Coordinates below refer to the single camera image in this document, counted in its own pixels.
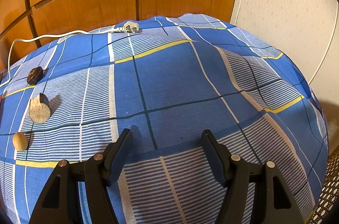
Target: tablecloth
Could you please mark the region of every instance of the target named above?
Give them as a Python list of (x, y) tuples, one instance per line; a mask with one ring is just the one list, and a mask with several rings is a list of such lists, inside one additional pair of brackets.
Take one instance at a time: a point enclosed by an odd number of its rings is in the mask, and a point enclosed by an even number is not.
[[(119, 223), (215, 221), (225, 189), (201, 148), (204, 129), (249, 162), (274, 161), (306, 220), (321, 193), (328, 135), (299, 69), (279, 49), (207, 15), (138, 23), (135, 34), (62, 37), (12, 66), (0, 89), (0, 205), (10, 219), (29, 221), (58, 161), (86, 160), (129, 128), (133, 148), (108, 188)], [(37, 66), (44, 76), (29, 86)], [(28, 116), (39, 93), (52, 111), (42, 125)], [(23, 152), (12, 144), (18, 131), (29, 141)], [(79, 195), (91, 223), (84, 183)], [(250, 184), (243, 223), (253, 196)]]

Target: beige textured wallpaper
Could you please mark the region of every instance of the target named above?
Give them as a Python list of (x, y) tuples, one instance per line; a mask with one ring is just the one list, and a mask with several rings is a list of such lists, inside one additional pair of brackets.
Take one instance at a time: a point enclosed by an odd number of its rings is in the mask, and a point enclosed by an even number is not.
[(337, 0), (235, 0), (231, 23), (286, 53), (321, 102), (330, 153), (339, 144)]

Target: striped fabric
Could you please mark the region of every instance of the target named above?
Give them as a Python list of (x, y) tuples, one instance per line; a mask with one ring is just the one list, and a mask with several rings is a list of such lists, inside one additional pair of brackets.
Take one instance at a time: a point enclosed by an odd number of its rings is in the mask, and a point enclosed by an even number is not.
[[(138, 23), (135, 34), (60, 38), (12, 67), (13, 80), (0, 89), (0, 206), (13, 223), (28, 223), (58, 161), (85, 161), (124, 128), (133, 132), (133, 147), (107, 188), (119, 223), (215, 222), (226, 189), (201, 147), (204, 129), (248, 162), (274, 161), (307, 222), (324, 181), (328, 128), (296, 66), (210, 16)], [(38, 65), (44, 77), (28, 86)], [(42, 125), (29, 118), (29, 100), (39, 93), (52, 112)], [(29, 142), (25, 151), (12, 145), (18, 131)], [(243, 224), (254, 190), (249, 184)], [(84, 223), (92, 223), (84, 183), (79, 197)]]

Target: metal pin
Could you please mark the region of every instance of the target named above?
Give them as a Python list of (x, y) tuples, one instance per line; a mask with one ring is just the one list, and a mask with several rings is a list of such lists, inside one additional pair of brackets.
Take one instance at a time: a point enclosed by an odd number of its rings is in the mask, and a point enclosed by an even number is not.
[(274, 164), (274, 162), (272, 162), (272, 161), (267, 161), (266, 165), (267, 165), (269, 168), (274, 168), (274, 167), (275, 167), (275, 164)]
[(97, 153), (97, 154), (94, 155), (93, 158), (94, 158), (95, 161), (99, 161), (99, 160), (101, 160), (103, 157), (104, 157), (104, 156), (103, 156), (101, 153)]
[(233, 161), (240, 161), (241, 157), (238, 154), (232, 154), (231, 159)]
[(59, 167), (64, 167), (67, 165), (67, 161), (66, 160), (61, 160), (59, 163), (58, 163)]

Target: brown nut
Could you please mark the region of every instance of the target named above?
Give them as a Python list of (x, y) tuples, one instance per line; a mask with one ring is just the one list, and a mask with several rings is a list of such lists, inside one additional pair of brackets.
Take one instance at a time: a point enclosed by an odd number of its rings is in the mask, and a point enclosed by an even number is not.
[(14, 134), (12, 142), (13, 142), (13, 146), (18, 151), (24, 151), (28, 147), (27, 138), (21, 132), (17, 132), (17, 133)]
[(44, 94), (30, 99), (29, 117), (36, 124), (44, 124), (50, 118), (50, 102)]
[(41, 66), (35, 67), (28, 73), (27, 83), (29, 85), (36, 85), (42, 78), (43, 69)]

